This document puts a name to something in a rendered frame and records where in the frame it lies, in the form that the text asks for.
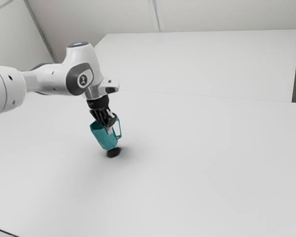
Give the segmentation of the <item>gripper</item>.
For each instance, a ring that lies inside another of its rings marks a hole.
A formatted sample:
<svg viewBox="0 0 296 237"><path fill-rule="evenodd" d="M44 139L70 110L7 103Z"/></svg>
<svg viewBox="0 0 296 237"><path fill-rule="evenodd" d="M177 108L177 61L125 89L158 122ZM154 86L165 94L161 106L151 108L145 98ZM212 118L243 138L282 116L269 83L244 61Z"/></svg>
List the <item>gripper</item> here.
<svg viewBox="0 0 296 237"><path fill-rule="evenodd" d="M104 95L98 99L86 100L90 109L90 114L98 123L105 125L108 135L111 135L113 132L112 127L117 120L117 115L110 110L109 101L108 95Z"/></svg>

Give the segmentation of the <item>teal faceted mug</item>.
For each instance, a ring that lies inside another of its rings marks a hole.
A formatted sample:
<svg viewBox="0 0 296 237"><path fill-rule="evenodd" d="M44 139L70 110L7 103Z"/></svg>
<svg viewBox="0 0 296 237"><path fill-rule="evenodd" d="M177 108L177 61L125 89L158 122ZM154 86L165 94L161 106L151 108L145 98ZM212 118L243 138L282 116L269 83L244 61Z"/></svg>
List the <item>teal faceted mug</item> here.
<svg viewBox="0 0 296 237"><path fill-rule="evenodd" d="M114 149L117 146L119 139L122 137L119 118L117 118L116 121L118 123L119 134L116 134L113 127L110 129L110 132L108 132L107 129L96 120L90 124L92 134L104 150L108 151Z"/></svg>

